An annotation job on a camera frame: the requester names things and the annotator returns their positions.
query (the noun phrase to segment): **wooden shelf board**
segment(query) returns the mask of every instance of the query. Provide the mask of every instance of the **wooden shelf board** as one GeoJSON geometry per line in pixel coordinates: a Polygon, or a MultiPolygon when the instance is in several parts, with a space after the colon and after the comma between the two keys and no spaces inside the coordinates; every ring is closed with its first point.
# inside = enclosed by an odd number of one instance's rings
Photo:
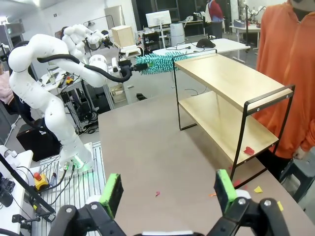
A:
{"type": "MultiPolygon", "coordinates": [[[[240,111],[243,111],[245,102],[284,87],[258,71],[219,54],[181,60],[175,64],[240,111]]],[[[286,89],[252,103],[248,109],[258,108],[291,92],[286,89]]]]}
{"type": "MultiPolygon", "coordinates": [[[[233,163],[240,135],[242,112],[213,91],[181,100],[179,103],[233,163]]],[[[277,140],[278,138],[262,124],[248,116],[237,163],[251,157],[243,152],[246,147],[258,153],[277,140]]]]}

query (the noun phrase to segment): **ceiling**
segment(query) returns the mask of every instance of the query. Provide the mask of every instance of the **ceiling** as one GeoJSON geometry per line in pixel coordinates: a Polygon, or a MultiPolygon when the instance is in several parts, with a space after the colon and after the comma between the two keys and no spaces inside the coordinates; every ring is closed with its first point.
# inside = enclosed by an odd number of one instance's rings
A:
{"type": "Polygon", "coordinates": [[[36,8],[45,9],[65,0],[0,0],[0,17],[16,19],[36,8]]]}

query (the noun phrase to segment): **screw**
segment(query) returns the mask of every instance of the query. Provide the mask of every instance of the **screw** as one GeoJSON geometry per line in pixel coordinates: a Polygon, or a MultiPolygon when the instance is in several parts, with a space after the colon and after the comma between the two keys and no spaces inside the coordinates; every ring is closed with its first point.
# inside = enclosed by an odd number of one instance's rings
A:
{"type": "Polygon", "coordinates": [[[239,205],[244,205],[245,203],[246,203],[246,200],[244,198],[241,198],[240,200],[238,200],[239,205]]]}
{"type": "Polygon", "coordinates": [[[270,205],[271,205],[271,201],[266,200],[265,203],[264,203],[264,205],[265,205],[266,207],[270,206],[270,205]]]}

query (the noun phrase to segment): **red paper scrap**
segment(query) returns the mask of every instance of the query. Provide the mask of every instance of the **red paper scrap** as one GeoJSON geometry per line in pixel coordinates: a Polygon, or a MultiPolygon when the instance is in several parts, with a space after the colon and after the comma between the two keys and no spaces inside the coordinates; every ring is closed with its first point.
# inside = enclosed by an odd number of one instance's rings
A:
{"type": "Polygon", "coordinates": [[[246,150],[244,151],[244,153],[252,156],[255,154],[255,151],[253,149],[251,149],[250,147],[246,147],[246,150]]]}
{"type": "Polygon", "coordinates": [[[241,181],[238,179],[233,183],[233,186],[236,187],[241,184],[241,181]]]}

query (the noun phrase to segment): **computer monitor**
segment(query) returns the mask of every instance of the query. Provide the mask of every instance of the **computer monitor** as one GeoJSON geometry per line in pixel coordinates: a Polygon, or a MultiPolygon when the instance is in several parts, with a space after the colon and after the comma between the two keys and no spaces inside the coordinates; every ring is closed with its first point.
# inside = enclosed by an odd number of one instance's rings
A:
{"type": "Polygon", "coordinates": [[[168,25],[172,23],[171,15],[169,11],[158,11],[155,13],[146,14],[148,27],[155,27],[162,25],[168,25]]]}

